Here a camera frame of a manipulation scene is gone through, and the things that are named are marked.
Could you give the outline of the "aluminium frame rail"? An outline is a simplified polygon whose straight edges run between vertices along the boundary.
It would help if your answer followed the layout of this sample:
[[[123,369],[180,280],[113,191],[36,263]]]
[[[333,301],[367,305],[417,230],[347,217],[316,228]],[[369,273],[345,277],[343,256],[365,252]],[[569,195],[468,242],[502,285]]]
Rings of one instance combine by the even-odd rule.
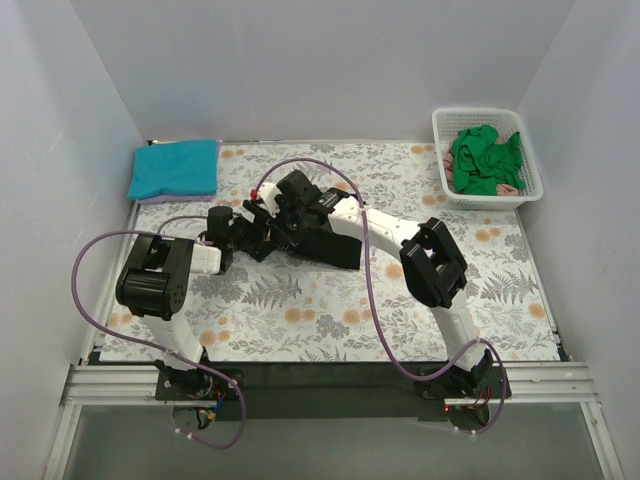
[[[508,362],[514,403],[592,403],[599,400],[582,362]],[[158,372],[151,365],[73,366],[63,405],[144,405],[154,402]]]

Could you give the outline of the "folded lavender garment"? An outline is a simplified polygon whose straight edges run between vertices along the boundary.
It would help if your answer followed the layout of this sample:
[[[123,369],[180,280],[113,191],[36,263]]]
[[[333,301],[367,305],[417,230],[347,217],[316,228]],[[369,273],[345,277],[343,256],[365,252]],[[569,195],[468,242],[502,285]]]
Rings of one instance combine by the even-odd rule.
[[[205,195],[168,195],[161,194],[144,199],[139,199],[141,205],[152,205],[172,202],[207,202],[213,198],[211,194]]]

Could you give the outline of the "floral patterned table mat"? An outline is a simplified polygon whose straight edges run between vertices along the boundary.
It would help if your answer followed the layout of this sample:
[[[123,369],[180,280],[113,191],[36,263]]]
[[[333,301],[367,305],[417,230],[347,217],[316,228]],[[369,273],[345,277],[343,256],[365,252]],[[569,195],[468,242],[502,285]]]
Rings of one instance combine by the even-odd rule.
[[[221,147],[214,205],[239,209],[262,176],[299,169],[321,188],[357,186],[400,218],[441,219],[467,264],[477,333],[506,361],[554,361],[558,341],[518,218],[450,208],[431,144],[266,144]],[[408,292],[401,264],[376,250],[369,270],[345,271],[276,251],[237,253],[220,276],[195,275],[184,304],[216,361],[443,360],[431,312]]]

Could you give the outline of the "white plastic laundry basket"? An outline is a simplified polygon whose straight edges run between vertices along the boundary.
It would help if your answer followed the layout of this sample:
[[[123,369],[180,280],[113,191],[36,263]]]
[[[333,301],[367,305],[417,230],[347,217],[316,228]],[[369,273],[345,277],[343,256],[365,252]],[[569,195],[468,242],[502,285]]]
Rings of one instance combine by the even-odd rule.
[[[459,131],[481,125],[494,127],[499,133],[499,139],[504,141],[508,140],[512,134],[520,133],[523,164],[519,174],[525,183],[525,188],[519,192],[518,196],[463,195],[457,193],[447,180],[443,160],[449,149],[449,143],[455,139]],[[515,111],[492,107],[441,107],[432,113],[432,128],[441,185],[450,208],[506,211],[542,198],[544,189],[537,160],[528,131]]]

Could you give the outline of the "black t shirt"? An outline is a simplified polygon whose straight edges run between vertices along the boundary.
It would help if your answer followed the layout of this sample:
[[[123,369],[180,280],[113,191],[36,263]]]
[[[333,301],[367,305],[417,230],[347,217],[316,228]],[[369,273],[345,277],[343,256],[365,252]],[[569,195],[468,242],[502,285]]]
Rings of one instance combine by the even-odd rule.
[[[280,250],[344,270],[359,270],[362,241],[325,229],[299,231],[273,226],[270,241]]]

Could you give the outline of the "green t shirt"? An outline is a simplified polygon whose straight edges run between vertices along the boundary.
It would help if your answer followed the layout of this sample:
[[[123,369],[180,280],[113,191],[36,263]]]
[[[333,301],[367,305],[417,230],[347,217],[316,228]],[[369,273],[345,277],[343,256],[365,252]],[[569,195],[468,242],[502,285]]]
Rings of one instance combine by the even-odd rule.
[[[454,190],[462,195],[510,196],[526,188],[520,175],[521,135],[499,142],[490,125],[460,130],[450,146]]]

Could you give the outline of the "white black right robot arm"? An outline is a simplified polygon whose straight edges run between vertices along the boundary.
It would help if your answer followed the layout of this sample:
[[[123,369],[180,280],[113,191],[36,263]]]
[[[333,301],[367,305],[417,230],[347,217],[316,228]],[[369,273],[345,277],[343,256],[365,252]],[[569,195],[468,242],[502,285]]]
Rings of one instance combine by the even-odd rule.
[[[350,270],[368,269],[372,248],[394,257],[409,293],[435,318],[448,361],[429,374],[407,370],[395,356],[391,363],[446,396],[507,394],[504,366],[467,307],[467,262],[441,220],[394,217],[366,205],[357,191],[322,191],[300,170],[253,189],[243,206],[275,247],[299,256]]]

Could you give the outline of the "folded teal t shirt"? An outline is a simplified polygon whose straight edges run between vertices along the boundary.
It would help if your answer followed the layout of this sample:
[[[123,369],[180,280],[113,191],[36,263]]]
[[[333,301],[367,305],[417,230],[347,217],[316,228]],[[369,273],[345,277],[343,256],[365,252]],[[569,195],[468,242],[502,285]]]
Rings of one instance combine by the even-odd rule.
[[[140,147],[127,198],[204,196],[217,192],[218,142],[187,140]]]

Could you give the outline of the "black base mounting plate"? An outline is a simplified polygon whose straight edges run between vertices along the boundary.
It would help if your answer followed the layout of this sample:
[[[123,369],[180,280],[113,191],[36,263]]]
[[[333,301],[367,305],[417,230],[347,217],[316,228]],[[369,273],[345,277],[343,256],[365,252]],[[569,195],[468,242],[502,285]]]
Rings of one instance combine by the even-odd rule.
[[[488,424],[491,401],[511,395],[505,374],[488,360],[472,374],[454,367],[430,382],[424,376],[440,363],[403,366],[413,379],[383,362],[221,362],[214,366],[218,377],[158,364],[155,397],[208,407],[219,402],[224,421],[239,419],[244,398],[252,419],[412,417],[475,429]]]

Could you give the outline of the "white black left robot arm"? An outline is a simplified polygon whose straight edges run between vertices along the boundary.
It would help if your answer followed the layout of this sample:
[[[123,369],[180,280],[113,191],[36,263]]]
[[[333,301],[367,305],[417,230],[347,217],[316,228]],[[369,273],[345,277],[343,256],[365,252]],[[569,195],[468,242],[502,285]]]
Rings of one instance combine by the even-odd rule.
[[[225,273],[237,251],[258,261],[266,258],[274,249],[267,240],[271,216],[259,208],[252,213],[248,220],[230,207],[212,207],[206,229],[194,239],[139,234],[116,285],[118,303],[168,350],[155,362],[158,370],[193,400],[211,392],[213,377],[199,366],[207,359],[206,351],[181,313],[189,276]]]

